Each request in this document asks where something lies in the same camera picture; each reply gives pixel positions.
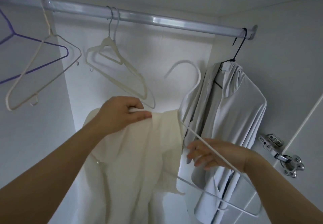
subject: hand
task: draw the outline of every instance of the hand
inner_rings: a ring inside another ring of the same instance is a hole
[[[255,157],[261,157],[258,153],[245,147],[234,145],[230,142],[217,139],[204,139],[212,148],[221,154],[240,172],[245,172],[248,162]],[[188,146],[190,153],[187,155],[189,159],[196,159],[194,166],[206,163],[204,169],[209,170],[213,166],[223,166],[231,169],[222,159],[212,152],[202,141],[196,140]]]
[[[129,113],[129,108],[131,107],[143,109],[143,105],[138,98],[114,96],[102,105],[93,121],[106,136],[122,130],[129,124],[151,118],[151,112],[148,111]]]

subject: black hanger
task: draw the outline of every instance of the black hanger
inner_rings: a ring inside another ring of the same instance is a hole
[[[235,54],[235,56],[234,56],[234,58],[233,59],[229,59],[229,60],[226,60],[226,61],[224,61],[224,62],[235,62],[236,61],[236,56],[237,56],[237,54],[238,54],[238,52],[240,51],[240,48],[242,47],[242,45],[243,45],[243,42],[245,41],[245,39],[247,38],[247,29],[246,28],[243,28],[244,29],[244,38],[243,38],[243,41],[241,42],[241,45],[239,46],[239,49],[237,50],[237,52],[236,52],[236,54]]]

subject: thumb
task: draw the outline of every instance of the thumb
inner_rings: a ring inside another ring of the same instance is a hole
[[[132,124],[148,118],[151,118],[151,112],[149,111],[134,112],[128,115],[128,122]]]

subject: forearm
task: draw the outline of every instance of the forearm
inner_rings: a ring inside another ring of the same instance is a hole
[[[47,223],[87,156],[103,138],[91,122],[0,189],[1,223]]]
[[[245,172],[273,224],[323,222],[322,212],[260,155],[252,157],[246,164]]]

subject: person's left hand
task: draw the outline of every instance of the person's left hand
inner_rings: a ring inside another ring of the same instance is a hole
[[[129,108],[131,107],[143,109],[143,105],[138,98],[114,96],[102,105],[93,121],[106,136],[122,130],[129,124],[151,118],[151,112],[149,111],[130,113]]]

